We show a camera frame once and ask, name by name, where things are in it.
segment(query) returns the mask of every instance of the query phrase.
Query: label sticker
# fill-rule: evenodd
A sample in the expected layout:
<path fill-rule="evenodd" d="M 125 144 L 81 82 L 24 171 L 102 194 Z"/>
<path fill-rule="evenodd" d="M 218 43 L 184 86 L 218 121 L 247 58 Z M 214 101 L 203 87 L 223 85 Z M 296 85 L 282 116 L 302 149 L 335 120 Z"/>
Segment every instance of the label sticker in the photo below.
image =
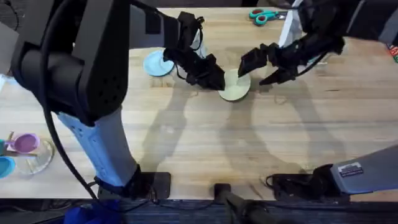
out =
<path fill-rule="evenodd" d="M 358 162 L 354 162 L 352 164 L 347 164 L 344 166 L 339 166 L 337 169 L 341 177 L 351 177 L 354 175 L 363 174 L 362 166 Z"/>

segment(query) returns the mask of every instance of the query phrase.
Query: blue cloth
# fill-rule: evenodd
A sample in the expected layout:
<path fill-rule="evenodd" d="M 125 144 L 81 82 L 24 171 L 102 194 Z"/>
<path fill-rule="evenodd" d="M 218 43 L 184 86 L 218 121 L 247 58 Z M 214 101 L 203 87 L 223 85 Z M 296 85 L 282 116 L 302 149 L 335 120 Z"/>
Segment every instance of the blue cloth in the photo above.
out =
<path fill-rule="evenodd" d="M 109 200 L 107 207 L 118 209 L 117 200 Z M 93 208 L 71 208 L 65 214 L 63 224 L 118 224 L 121 223 L 121 214 L 109 211 L 101 205 L 94 203 Z"/>

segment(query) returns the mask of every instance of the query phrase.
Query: light blue arm cover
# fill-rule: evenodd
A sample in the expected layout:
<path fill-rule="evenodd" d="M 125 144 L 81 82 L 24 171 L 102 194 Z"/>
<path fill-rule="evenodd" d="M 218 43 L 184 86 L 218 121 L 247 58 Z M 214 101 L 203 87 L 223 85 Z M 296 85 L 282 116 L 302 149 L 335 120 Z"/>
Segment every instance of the light blue arm cover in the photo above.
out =
<path fill-rule="evenodd" d="M 137 169 L 121 121 L 121 108 L 102 117 L 93 127 L 65 113 L 59 120 L 76 136 L 96 170 L 96 176 L 115 187 L 124 187 Z"/>

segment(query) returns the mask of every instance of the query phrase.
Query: black mount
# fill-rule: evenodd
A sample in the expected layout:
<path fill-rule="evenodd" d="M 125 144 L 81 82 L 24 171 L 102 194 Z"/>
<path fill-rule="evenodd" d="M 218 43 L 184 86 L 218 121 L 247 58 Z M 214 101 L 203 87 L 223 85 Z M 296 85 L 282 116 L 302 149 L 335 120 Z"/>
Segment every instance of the black mount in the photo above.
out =
<path fill-rule="evenodd" d="M 99 199 L 167 199 L 170 196 L 171 175 L 168 172 L 141 172 L 138 165 L 126 187 L 114 187 L 95 177 Z"/>
<path fill-rule="evenodd" d="M 268 185 L 278 201 L 348 203 L 349 195 L 335 184 L 331 167 L 331 164 L 318 167 L 313 174 L 274 174 L 272 185 Z"/>
<path fill-rule="evenodd" d="M 231 193 L 229 184 L 215 184 L 214 196 L 216 203 L 223 203 L 227 211 L 234 212 L 242 224 L 297 224 L 292 220 L 277 220 L 272 217 L 261 202 L 245 200 Z"/>

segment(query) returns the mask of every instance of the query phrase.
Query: beige plate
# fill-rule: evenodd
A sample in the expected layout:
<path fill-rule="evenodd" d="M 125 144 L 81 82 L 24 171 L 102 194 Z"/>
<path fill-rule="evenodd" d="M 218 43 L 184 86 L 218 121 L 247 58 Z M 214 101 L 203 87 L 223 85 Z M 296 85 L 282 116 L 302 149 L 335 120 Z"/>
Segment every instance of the beige plate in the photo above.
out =
<path fill-rule="evenodd" d="M 225 72 L 225 90 L 219 91 L 220 97 L 227 101 L 240 100 L 246 96 L 250 89 L 251 79 L 250 75 L 247 74 L 241 78 L 238 78 L 238 69 L 231 69 Z"/>

